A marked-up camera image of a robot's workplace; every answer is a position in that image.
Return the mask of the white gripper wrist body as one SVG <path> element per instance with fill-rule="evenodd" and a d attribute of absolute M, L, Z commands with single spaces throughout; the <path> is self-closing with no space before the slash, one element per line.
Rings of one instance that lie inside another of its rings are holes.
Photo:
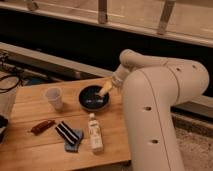
<path fill-rule="evenodd" d="M 123 65 L 119 65 L 119 67 L 112 75 L 112 84 L 115 87 L 121 87 L 129 73 L 130 71 L 128 68 L 125 68 Z"/>

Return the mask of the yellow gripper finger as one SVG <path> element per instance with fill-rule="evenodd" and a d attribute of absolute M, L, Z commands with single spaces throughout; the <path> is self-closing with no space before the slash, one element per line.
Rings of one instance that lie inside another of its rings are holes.
<path fill-rule="evenodd" d="M 103 87 L 101 88 L 101 90 L 99 91 L 99 95 L 100 96 L 104 96 L 105 94 L 107 94 L 111 89 L 113 88 L 113 84 L 111 81 L 106 81 L 103 85 Z"/>

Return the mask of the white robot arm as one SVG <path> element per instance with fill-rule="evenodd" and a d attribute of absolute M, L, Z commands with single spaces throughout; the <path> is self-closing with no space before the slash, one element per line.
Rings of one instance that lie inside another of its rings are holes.
<path fill-rule="evenodd" d="M 126 49 L 110 83 L 122 89 L 133 171 L 185 171 L 171 107 L 207 89 L 209 74 L 204 65 Z"/>

